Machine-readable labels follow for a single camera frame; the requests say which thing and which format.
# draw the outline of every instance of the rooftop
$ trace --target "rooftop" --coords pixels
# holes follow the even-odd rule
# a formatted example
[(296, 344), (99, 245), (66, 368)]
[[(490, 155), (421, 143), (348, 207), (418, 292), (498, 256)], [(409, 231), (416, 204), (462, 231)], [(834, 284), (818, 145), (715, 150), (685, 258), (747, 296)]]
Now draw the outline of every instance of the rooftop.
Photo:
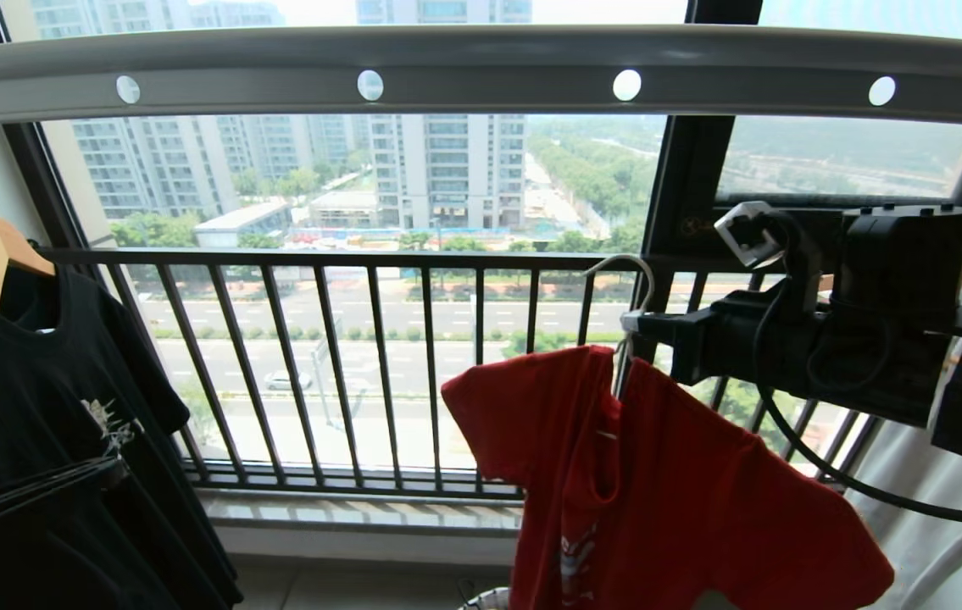
[(331, 191), (311, 202), (313, 209), (350, 209), (375, 212), (375, 193), (371, 191)]
[(246, 208), (233, 209), (232, 212), (225, 213), (224, 216), (206, 220), (205, 223), (195, 225), (194, 230), (207, 232), (241, 229), (245, 225), (257, 223), (257, 221), (266, 219), (271, 214), (287, 209), (290, 205), (290, 202), (284, 197), (274, 197), (274, 200), (248, 205)]

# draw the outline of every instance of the clothing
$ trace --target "clothing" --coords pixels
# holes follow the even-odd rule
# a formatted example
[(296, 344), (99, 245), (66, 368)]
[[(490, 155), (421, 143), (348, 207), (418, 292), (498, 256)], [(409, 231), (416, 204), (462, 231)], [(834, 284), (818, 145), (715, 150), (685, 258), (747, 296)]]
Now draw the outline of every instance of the clothing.
[[(962, 341), (952, 352), (962, 354)], [(941, 375), (937, 401), (954, 366)], [(933, 505), (962, 509), (962, 456), (934, 447), (930, 431), (885, 421), (856, 478)], [(899, 578), (875, 610), (962, 610), (962, 524), (846, 491), (881, 541)]]
[(525, 487), (515, 610), (853, 610), (892, 582), (852, 507), (635, 360), (577, 347), (474, 367), (442, 396), (481, 475)]
[[(168, 439), (189, 413), (129, 313), (96, 283), (64, 267), (54, 279), (19, 275), (26, 274), (9, 271), (0, 304), (0, 483), (103, 455), (124, 440), (121, 454), (131, 476), (79, 508), (71, 518), (78, 535), (49, 530), (54, 544), (75, 557), (89, 549), (85, 563), (111, 563), (117, 573), (135, 575), (112, 583), (114, 607), (128, 607), (128, 583), (132, 591), (150, 591), (153, 601), (144, 607), (201, 610), (239, 602), (236, 572)], [(8, 294), (16, 301), (13, 295), (24, 286), (31, 288), (27, 293), (55, 297), (6, 308)], [(16, 315), (19, 305), (16, 319), (35, 323), (28, 329), (40, 328), (47, 316), (39, 312), (50, 308), (53, 315), (43, 324), (49, 331), (28, 330), (3, 316)], [(103, 549), (104, 557), (93, 548)], [(39, 603), (34, 607), (46, 606)]]

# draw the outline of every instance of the black hanger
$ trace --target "black hanger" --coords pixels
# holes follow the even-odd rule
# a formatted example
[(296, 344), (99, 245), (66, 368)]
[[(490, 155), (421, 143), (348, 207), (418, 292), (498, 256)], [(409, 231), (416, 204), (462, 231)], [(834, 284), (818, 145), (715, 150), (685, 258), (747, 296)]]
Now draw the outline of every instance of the black hanger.
[(70, 466), (35, 474), (0, 486), (0, 520), (28, 509), (43, 509), (71, 491), (85, 490), (90, 485), (111, 487), (125, 473), (118, 456), (94, 458)]

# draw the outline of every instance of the sky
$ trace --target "sky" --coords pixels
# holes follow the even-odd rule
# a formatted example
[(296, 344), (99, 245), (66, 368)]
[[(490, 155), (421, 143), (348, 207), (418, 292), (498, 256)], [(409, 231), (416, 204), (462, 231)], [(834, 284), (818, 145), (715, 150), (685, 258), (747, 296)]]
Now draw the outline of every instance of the sky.
[[(356, 25), (356, 0), (269, 1), (291, 26)], [(534, 0), (532, 4), (538, 24), (681, 23), (687, 7), (686, 0)], [(962, 0), (764, 0), (759, 23), (962, 38)]]

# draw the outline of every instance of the floor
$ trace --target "floor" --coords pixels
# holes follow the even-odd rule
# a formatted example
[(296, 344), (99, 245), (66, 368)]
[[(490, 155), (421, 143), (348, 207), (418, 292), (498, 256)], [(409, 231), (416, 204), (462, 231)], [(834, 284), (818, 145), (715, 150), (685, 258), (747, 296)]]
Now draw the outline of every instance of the floor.
[(454, 610), (465, 599), (507, 584), (507, 568), (313, 563), (233, 557), (247, 600), (236, 610)]

